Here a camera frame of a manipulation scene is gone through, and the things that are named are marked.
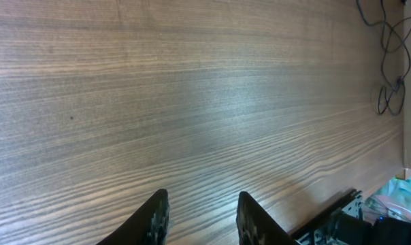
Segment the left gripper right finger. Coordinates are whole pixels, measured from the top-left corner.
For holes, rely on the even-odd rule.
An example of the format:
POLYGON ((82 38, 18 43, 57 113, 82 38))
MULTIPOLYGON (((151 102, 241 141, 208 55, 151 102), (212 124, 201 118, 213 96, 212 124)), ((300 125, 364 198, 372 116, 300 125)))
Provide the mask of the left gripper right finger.
POLYGON ((236 225, 240 245, 298 245, 246 191, 239 194, 236 225))

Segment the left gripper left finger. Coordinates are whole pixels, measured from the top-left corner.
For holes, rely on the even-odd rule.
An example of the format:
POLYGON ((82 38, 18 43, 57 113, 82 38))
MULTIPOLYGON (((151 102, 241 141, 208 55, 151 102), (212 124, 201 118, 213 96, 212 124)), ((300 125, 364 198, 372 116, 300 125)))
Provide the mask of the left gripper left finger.
POLYGON ((97 245, 165 245, 169 233, 169 211, 168 192, 159 189, 97 245))

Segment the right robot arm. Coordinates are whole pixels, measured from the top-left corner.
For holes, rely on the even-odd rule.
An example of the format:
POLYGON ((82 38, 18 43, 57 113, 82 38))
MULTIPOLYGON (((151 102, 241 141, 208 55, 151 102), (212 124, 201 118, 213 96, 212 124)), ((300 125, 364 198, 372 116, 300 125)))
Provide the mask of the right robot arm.
POLYGON ((411 223, 383 216, 371 224, 340 212, 328 232, 334 240, 350 245, 411 245, 411 223))

